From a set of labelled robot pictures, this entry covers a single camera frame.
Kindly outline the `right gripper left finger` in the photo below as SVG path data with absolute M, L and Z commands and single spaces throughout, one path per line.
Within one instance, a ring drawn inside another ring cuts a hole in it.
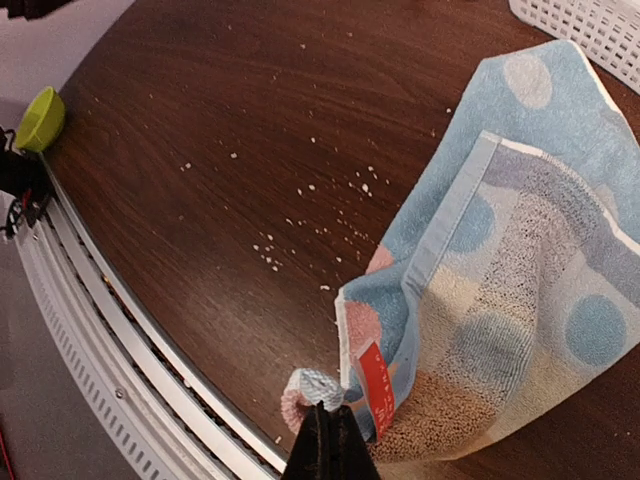
M 329 412 L 320 401 L 304 418 L 282 480 L 322 480 L 330 473 Z

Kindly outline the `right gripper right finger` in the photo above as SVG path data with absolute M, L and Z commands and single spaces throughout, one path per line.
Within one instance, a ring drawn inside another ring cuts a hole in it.
M 329 413 L 328 434 L 328 479 L 380 479 L 349 407 Z

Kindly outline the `blue polka dot towel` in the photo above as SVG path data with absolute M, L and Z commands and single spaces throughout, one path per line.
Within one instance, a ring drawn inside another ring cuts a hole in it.
M 526 426 L 639 342 L 639 146 L 580 48 L 482 61 L 366 272 L 335 301 L 340 375 L 281 398 L 352 409 L 383 463 Z

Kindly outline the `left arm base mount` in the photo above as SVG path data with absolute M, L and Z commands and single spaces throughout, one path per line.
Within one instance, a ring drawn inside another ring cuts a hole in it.
M 14 148 L 16 132 L 1 129 L 1 192 L 12 197 L 1 233 L 13 239 L 20 227 L 33 228 L 51 200 L 54 188 L 44 162 L 36 154 Z

